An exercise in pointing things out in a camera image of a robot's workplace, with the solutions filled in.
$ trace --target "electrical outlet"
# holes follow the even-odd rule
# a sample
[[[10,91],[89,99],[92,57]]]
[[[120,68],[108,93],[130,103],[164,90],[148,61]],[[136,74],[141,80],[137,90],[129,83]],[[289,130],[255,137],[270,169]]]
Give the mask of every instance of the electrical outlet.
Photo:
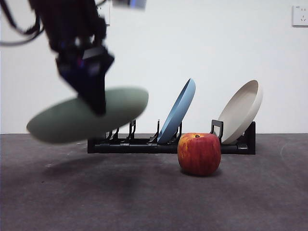
[[[293,6],[293,26],[308,26],[308,5]]]
[[[110,4],[111,1],[106,1],[103,5],[97,7],[98,16],[104,18],[108,26],[110,26]]]

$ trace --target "plate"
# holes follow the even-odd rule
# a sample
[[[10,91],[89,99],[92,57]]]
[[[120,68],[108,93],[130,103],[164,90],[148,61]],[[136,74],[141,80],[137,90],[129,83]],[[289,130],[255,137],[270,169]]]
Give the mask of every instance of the plate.
[[[195,91],[196,84],[194,80],[190,78],[175,101],[161,131],[158,134],[158,144],[167,143],[175,134],[191,105]]]
[[[225,106],[218,120],[223,121],[222,144],[234,143],[255,119],[261,106],[263,90],[256,80],[242,86]]]
[[[81,99],[57,104],[29,121],[28,131],[48,143],[68,143],[101,136],[138,117],[148,103],[148,92],[126,87],[105,91],[106,114],[96,115]]]

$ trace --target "floor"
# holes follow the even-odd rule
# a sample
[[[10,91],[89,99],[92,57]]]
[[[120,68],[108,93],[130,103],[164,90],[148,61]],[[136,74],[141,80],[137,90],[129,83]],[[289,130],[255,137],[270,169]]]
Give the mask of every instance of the floor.
[[[258,134],[211,177],[176,154],[87,154],[1,135],[2,231],[306,231],[308,134]]]

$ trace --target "dish rack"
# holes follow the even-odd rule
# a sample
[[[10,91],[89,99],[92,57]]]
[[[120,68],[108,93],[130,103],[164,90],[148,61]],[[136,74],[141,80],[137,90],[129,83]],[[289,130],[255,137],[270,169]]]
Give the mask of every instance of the dish rack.
[[[247,130],[241,135],[235,144],[221,144],[223,135],[223,121],[212,120],[211,131],[219,127],[219,141],[222,154],[256,154],[256,123],[253,121]],[[174,153],[178,151],[178,143],[182,135],[182,123],[175,134],[166,144],[158,144],[159,120],[157,132],[149,138],[136,138],[136,120],[129,123],[129,134],[125,138],[119,138],[119,128],[113,134],[99,138],[88,139],[88,153]]]

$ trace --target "apple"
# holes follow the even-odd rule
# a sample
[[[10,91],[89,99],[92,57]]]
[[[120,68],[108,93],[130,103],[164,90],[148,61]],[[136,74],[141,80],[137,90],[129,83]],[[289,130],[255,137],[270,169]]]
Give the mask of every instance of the apple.
[[[198,176],[216,171],[221,160],[220,142],[209,133],[186,133],[178,143],[178,160],[181,168]]]

